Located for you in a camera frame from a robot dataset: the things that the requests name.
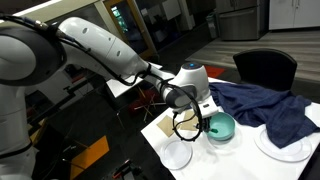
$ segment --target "glass door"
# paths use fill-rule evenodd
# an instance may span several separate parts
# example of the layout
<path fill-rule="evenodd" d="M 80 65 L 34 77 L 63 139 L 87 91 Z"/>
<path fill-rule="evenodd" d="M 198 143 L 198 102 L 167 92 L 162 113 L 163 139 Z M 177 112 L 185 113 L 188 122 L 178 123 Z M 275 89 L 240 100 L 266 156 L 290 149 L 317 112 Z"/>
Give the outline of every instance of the glass door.
<path fill-rule="evenodd" d="M 146 59 L 152 56 L 155 53 L 152 40 L 144 28 L 134 2 L 132 0 L 109 0 L 104 4 L 122 39 L 141 58 Z"/>

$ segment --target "trash can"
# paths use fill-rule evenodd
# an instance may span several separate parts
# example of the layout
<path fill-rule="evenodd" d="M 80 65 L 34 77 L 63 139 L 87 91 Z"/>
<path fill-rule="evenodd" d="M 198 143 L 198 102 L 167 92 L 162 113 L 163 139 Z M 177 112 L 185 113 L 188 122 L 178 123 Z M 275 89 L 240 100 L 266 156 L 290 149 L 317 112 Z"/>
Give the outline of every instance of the trash can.
<path fill-rule="evenodd" d="M 206 17 L 209 31 L 210 31 L 210 36 L 212 39 L 215 39 L 219 37 L 219 25 L 218 25 L 218 19 L 216 12 L 213 11 L 208 16 Z"/>

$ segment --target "clear plate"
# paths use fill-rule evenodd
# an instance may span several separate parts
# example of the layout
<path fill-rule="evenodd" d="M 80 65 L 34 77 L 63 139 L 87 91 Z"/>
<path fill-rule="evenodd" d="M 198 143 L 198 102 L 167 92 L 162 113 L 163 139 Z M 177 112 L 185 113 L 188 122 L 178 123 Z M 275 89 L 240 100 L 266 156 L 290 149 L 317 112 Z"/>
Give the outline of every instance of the clear plate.
<path fill-rule="evenodd" d="M 254 141 L 259 149 L 268 156 L 286 162 L 302 161 L 310 156 L 312 150 L 311 143 L 306 137 L 279 149 L 270 141 L 265 125 L 257 128 Z"/>
<path fill-rule="evenodd" d="M 170 141 L 161 148 L 160 160 L 171 170 L 183 168 L 192 157 L 192 146 L 180 140 Z"/>

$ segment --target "white table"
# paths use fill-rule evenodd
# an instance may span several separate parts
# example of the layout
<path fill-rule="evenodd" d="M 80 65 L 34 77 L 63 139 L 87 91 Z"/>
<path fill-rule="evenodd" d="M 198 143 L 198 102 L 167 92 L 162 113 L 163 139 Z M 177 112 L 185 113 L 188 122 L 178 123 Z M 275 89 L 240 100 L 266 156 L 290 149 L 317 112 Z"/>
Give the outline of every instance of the white table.
<path fill-rule="evenodd" d="M 154 63 L 150 63 L 153 67 L 157 69 L 161 69 L 162 66 Z M 134 80 L 134 76 L 130 76 L 128 79 L 126 79 L 127 82 L 132 82 Z M 112 94 L 114 95 L 115 98 L 119 97 L 123 93 L 127 92 L 129 89 L 134 87 L 135 85 L 139 84 L 143 79 L 137 78 L 137 81 L 134 85 L 132 86 L 126 86 L 122 84 L 121 82 L 115 80 L 115 79 L 110 79 L 107 81 L 107 85 L 109 86 Z"/>
<path fill-rule="evenodd" d="M 210 82 L 223 82 L 209 78 Z M 306 107 L 305 114 L 317 126 L 320 126 L 320 104 L 312 103 Z M 163 144 L 178 139 L 175 134 L 168 138 L 158 128 L 157 123 L 166 115 L 172 117 L 172 109 L 167 109 L 141 132 L 153 149 L 160 155 Z M 181 121 L 184 114 L 177 116 Z M 288 163 L 275 160 L 264 154 L 254 142 L 257 128 L 243 126 L 236 122 L 236 134 L 230 146 L 215 148 L 202 133 L 192 145 L 193 154 L 190 162 L 180 170 L 170 170 L 177 180 L 294 180 L 298 179 L 307 165 L 311 155 L 300 162 Z M 196 132 L 185 131 L 184 135 L 195 135 Z M 308 136 L 312 144 L 312 154 L 320 142 L 320 134 Z"/>

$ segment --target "door frame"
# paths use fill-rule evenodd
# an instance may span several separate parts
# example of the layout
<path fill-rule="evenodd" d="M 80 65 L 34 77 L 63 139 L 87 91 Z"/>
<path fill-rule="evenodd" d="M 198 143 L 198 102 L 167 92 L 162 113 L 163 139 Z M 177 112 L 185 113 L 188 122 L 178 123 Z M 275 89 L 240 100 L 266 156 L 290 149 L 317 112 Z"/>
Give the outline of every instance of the door frame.
<path fill-rule="evenodd" d="M 108 13 L 110 14 L 112 21 L 114 22 L 115 26 L 117 27 L 119 34 L 122 37 L 122 40 L 130 46 L 127 37 L 122 32 L 122 28 L 120 27 L 118 20 L 116 19 L 116 17 L 114 16 L 114 14 L 111 10 L 111 6 L 118 4 L 120 2 L 123 2 L 123 1 L 126 1 L 128 3 L 128 6 L 132 12 L 133 18 L 134 18 L 135 22 L 137 23 L 137 26 L 140 30 L 140 33 L 141 33 L 141 35 L 142 35 L 142 37 L 148 47 L 147 50 L 140 53 L 139 56 L 143 59 L 151 57 L 152 55 L 154 55 L 156 53 L 156 51 L 155 51 L 153 42 L 148 34 L 148 30 L 145 27 L 143 19 L 141 18 L 140 14 L 137 10 L 137 6 L 136 6 L 135 2 L 133 0 L 107 0 L 107 1 L 104 1 L 103 3 L 105 5 Z"/>

